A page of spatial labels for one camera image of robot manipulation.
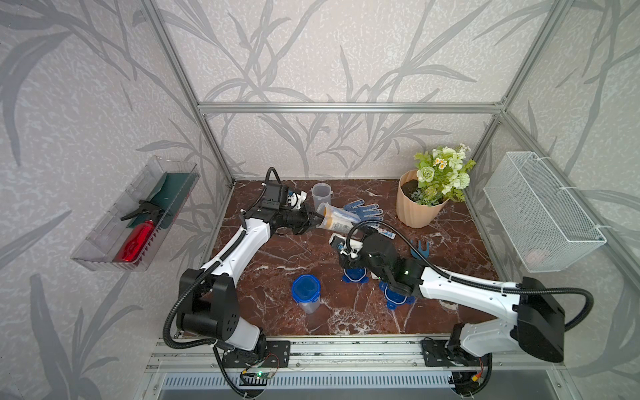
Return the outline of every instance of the peach flower pot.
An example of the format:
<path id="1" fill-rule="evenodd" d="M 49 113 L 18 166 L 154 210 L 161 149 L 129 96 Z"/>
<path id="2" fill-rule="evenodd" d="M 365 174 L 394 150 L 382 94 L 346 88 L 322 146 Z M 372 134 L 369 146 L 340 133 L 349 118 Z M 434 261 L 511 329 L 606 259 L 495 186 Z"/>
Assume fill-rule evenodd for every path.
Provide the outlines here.
<path id="1" fill-rule="evenodd" d="M 398 219 L 411 228 L 423 228 L 429 225 L 433 218 L 442 210 L 444 205 L 449 201 L 438 205 L 421 205 L 404 195 L 401 187 L 412 179 L 417 179 L 418 170 L 409 171 L 402 175 L 398 182 L 398 194 L 396 200 L 396 213 Z"/>

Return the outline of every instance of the marble surface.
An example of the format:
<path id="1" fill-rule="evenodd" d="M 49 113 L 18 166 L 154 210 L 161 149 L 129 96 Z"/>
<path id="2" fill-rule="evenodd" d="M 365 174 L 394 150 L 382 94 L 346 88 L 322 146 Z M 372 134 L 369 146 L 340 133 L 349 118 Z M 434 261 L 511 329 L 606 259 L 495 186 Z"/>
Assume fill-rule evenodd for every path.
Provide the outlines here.
<path id="1" fill-rule="evenodd" d="M 286 181 L 309 192 L 318 180 Z M 436 219 L 420 229 L 403 225 L 396 216 L 397 180 L 329 180 L 332 205 L 363 198 L 378 203 L 384 220 L 410 239 L 428 241 L 429 260 L 437 266 L 479 278 L 497 279 L 484 243 L 464 203 L 449 202 Z M 239 226 L 237 215 L 260 194 L 256 181 L 239 181 L 231 198 L 213 254 Z M 387 309 L 377 280 L 366 284 L 342 281 L 342 268 L 329 247 L 332 232 L 315 229 L 300 236 L 275 234 L 254 256 L 237 286 L 241 315 L 267 335 L 349 335 L 375 333 L 448 333 L 454 324 L 493 319 L 483 312 L 440 300 L 419 299 L 413 305 Z M 410 257 L 397 237 L 396 248 Z M 321 282 L 321 306 L 306 315 L 291 298 L 291 284 L 302 274 Z"/>

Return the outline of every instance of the leaf pattern wallpaper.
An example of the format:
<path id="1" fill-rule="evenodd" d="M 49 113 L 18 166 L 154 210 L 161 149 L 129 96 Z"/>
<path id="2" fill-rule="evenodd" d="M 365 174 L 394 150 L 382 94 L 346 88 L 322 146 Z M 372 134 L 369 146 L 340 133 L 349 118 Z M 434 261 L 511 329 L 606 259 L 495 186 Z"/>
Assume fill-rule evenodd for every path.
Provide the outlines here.
<path id="1" fill-rule="evenodd" d="M 3 399 L 125 399 L 229 193 L 137 2 L 0 0 Z M 70 260 L 150 156 L 200 180 L 144 273 Z"/>
<path id="2" fill-rule="evenodd" d="M 552 1 L 157 3 L 200 102 L 495 102 Z M 490 115 L 207 119 L 235 176 L 277 164 L 285 177 L 371 178 L 402 175 L 425 148 L 473 147 Z"/>
<path id="3" fill-rule="evenodd" d="M 594 208 L 640 255 L 640 1 L 575 1 L 510 107 Z M 482 188 L 504 153 L 522 150 L 501 127 L 472 174 L 470 195 L 505 273 L 528 275 Z M 545 284 L 592 291 L 596 309 L 566 337 L 582 398 L 635 399 L 640 390 L 640 293 L 599 249 Z M 580 305 L 562 298 L 568 313 Z"/>

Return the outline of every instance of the soil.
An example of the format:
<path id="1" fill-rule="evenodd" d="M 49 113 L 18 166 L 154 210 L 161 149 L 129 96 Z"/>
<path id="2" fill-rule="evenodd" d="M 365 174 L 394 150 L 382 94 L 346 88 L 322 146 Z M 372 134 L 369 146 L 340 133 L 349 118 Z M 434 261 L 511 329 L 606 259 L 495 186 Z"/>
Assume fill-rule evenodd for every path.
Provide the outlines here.
<path id="1" fill-rule="evenodd" d="M 411 198 L 411 194 L 414 191 L 418 190 L 418 180 L 412 179 L 406 184 L 402 185 L 400 188 L 402 189 L 402 192 L 404 193 L 405 196 L 407 196 L 408 198 Z"/>

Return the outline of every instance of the clear plastic cup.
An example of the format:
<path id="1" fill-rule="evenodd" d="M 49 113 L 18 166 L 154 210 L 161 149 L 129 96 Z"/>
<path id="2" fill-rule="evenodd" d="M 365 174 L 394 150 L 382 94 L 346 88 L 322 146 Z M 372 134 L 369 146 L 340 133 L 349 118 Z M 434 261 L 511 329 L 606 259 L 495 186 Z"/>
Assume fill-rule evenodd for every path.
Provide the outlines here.
<path id="1" fill-rule="evenodd" d="M 360 222 L 360 217 L 356 214 L 327 203 L 322 203 L 317 211 L 319 214 L 324 215 L 324 220 L 318 228 L 332 230 L 341 234 L 349 233 L 353 225 Z"/>
<path id="2" fill-rule="evenodd" d="M 317 183 L 311 188 L 311 196 L 314 198 L 314 208 L 318 211 L 318 208 L 322 203 L 331 204 L 331 186 L 324 182 Z"/>
<path id="3" fill-rule="evenodd" d="M 313 275 L 301 275 L 291 285 L 291 296 L 307 314 L 320 307 L 320 281 Z"/>

